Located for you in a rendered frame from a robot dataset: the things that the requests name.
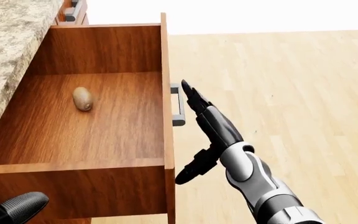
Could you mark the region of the wooden drawer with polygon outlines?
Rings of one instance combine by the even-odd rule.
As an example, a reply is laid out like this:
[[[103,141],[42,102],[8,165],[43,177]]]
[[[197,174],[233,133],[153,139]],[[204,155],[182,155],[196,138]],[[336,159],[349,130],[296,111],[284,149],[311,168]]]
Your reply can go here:
[[[63,0],[56,18],[56,26],[87,26],[87,0]]]
[[[77,87],[91,110],[76,108]],[[0,203],[47,195],[29,224],[175,224],[170,94],[165,21],[51,27],[0,119]]]

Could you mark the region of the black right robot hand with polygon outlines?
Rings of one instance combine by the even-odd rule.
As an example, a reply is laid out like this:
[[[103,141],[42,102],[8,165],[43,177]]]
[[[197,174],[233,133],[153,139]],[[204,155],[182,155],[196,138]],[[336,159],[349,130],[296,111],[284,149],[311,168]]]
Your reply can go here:
[[[196,122],[207,135],[210,145],[207,150],[202,149],[197,152],[193,160],[176,176],[175,183],[178,185],[185,184],[198,175],[205,175],[217,165],[218,159],[229,146],[243,141],[236,127],[212,102],[185,80],[181,81],[181,86],[188,98],[189,107],[196,114]]]

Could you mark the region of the brown kiwi fruit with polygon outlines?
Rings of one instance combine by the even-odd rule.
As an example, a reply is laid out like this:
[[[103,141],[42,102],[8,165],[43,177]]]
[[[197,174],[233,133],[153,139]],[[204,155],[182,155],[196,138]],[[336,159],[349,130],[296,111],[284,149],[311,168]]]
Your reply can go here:
[[[74,89],[73,102],[80,111],[89,111],[93,107],[93,96],[85,87],[77,87]]]

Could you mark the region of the closed wooden drawer front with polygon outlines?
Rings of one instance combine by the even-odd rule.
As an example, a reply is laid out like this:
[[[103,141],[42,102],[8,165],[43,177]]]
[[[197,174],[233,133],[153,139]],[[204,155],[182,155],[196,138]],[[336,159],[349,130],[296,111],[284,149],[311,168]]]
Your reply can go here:
[[[63,0],[56,18],[56,26],[87,26],[87,0]]]

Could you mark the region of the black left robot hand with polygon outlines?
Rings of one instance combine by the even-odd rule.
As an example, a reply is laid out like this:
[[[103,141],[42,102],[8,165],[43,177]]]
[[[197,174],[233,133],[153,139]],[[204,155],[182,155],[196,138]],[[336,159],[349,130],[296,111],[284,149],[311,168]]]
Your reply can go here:
[[[49,202],[42,192],[28,192],[0,203],[0,224],[26,224]]]

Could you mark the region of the speckled granite countertop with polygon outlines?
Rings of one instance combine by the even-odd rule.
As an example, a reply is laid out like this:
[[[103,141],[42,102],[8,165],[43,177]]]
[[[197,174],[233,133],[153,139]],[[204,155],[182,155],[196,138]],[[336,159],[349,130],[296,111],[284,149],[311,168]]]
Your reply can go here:
[[[63,0],[0,0],[0,118]]]

